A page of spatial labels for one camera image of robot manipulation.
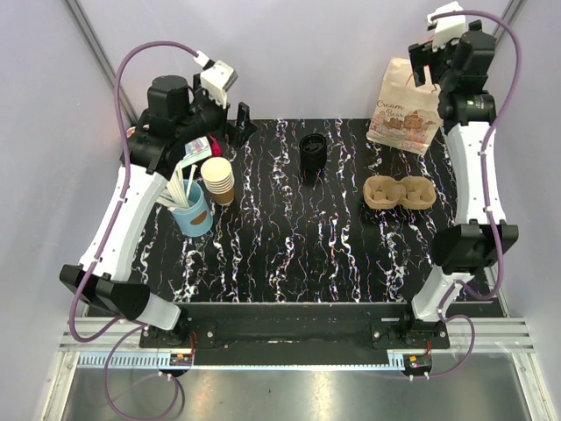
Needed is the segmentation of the stack of paper coffee cups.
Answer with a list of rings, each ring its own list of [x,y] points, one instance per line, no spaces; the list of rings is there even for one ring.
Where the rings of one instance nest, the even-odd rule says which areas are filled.
[[[222,157],[207,159],[201,167],[201,175],[206,189],[215,203],[226,206],[235,197],[234,175],[231,163]]]

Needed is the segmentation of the beige paper takeout bag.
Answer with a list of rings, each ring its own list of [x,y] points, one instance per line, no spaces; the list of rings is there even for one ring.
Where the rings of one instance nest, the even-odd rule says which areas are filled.
[[[437,113],[440,88],[426,81],[417,87],[408,59],[393,58],[384,74],[366,138],[377,144],[423,156],[442,125]]]

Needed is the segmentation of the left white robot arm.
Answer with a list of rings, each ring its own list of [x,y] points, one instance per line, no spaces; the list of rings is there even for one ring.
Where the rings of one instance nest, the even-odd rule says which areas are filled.
[[[171,347],[188,340],[180,308],[147,285],[131,282],[131,264],[146,220],[183,160],[185,146],[213,132],[233,132],[227,123],[228,92],[237,79],[209,69],[192,82],[178,75],[153,80],[147,108],[135,130],[124,135],[117,184],[96,235],[80,262],[60,271],[60,281],[74,293],[68,324],[77,341],[84,340],[75,328],[78,303],[159,328],[159,337]]]

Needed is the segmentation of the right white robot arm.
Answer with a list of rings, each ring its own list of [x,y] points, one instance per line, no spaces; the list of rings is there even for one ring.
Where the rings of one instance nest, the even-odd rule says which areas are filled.
[[[418,347],[430,335],[425,322],[440,322],[459,291],[484,268],[500,261],[517,241],[516,225],[502,209],[494,165],[497,110],[485,89],[495,39],[480,21],[462,16],[429,19],[432,40],[408,53],[416,86],[440,88],[438,115],[457,184],[455,222],[433,239],[434,266],[411,303],[411,318],[398,325],[398,337]]]

